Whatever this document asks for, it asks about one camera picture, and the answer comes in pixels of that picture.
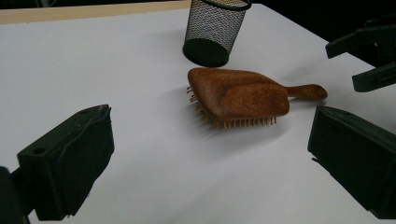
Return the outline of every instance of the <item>hairbrush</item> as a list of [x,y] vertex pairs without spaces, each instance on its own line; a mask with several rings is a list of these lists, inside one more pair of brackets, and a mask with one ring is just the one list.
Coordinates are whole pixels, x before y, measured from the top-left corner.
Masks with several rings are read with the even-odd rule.
[[242,70],[192,68],[188,80],[195,110],[218,129],[272,125],[289,113],[289,97],[327,97],[316,84],[285,87],[263,74]]

